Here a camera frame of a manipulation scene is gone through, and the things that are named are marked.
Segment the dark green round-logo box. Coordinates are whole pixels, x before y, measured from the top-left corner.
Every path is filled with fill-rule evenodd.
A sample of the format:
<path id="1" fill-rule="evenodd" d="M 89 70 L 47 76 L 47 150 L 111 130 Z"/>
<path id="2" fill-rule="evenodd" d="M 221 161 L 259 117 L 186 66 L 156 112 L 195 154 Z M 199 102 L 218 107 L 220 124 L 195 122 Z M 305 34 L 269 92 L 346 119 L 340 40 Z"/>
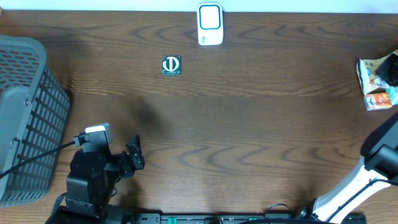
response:
<path id="1" fill-rule="evenodd" d="M 162 57 L 162 74 L 163 76 L 179 76 L 181 75 L 181 56 L 163 56 Z"/>

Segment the teal small carton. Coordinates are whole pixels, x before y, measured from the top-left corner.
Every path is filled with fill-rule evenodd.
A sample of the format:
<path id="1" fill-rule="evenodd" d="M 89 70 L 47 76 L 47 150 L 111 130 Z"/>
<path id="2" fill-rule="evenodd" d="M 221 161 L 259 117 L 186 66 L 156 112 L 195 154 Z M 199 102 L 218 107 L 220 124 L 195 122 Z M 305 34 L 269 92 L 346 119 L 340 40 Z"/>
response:
<path id="1" fill-rule="evenodd" d="M 392 105 L 397 105 L 398 104 L 398 87 L 397 86 L 390 86 L 386 90 L 389 94 L 389 98 L 391 101 Z"/>

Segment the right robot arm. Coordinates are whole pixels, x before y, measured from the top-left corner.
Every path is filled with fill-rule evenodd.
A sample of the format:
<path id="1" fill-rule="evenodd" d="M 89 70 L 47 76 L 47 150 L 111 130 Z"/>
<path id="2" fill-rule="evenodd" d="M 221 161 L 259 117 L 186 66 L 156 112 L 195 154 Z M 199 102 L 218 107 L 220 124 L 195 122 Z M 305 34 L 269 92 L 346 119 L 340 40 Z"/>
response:
<path id="1" fill-rule="evenodd" d="M 376 60 L 360 58 L 356 72 L 367 110 L 384 110 L 397 104 L 397 52 Z M 396 114 L 366 138 L 360 155 L 356 167 L 334 189 L 303 207 L 296 219 L 342 223 L 370 196 L 397 185 Z"/>

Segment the white snack bag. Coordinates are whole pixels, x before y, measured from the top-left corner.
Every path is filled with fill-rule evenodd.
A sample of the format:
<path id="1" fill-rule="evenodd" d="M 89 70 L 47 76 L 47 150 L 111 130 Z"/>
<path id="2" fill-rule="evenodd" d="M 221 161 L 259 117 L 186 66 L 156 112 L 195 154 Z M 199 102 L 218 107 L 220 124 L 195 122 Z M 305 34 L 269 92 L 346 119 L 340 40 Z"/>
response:
<path id="1" fill-rule="evenodd" d="M 358 59 L 356 64 L 356 73 L 363 95 L 371 93 L 379 88 L 385 89 L 387 87 L 387 84 L 382 84 L 382 86 L 377 85 L 374 80 L 378 78 L 376 70 L 390 55 L 397 55 L 397 51 L 394 51 L 380 59 Z"/>

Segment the orange small carton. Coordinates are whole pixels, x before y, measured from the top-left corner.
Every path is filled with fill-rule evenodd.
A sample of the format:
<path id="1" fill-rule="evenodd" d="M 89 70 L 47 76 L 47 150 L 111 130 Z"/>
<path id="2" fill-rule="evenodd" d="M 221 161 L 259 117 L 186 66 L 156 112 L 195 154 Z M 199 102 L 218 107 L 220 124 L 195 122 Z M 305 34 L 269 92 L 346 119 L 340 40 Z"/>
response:
<path id="1" fill-rule="evenodd" d="M 373 93 L 364 96 L 364 103 L 368 111 L 386 110 L 392 107 L 388 93 Z"/>

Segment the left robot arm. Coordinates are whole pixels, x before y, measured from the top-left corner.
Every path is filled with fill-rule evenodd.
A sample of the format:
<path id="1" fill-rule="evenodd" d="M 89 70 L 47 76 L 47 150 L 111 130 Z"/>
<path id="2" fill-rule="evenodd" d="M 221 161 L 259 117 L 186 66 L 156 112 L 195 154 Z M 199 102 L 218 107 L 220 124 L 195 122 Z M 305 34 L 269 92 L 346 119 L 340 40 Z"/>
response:
<path id="1" fill-rule="evenodd" d="M 135 223 L 134 212 L 109 201 L 121 179 L 145 166 L 139 135 L 119 154 L 111 153 L 104 131 L 80 133 L 73 140 L 81 149 L 70 163 L 67 191 L 56 199 L 46 223 Z"/>

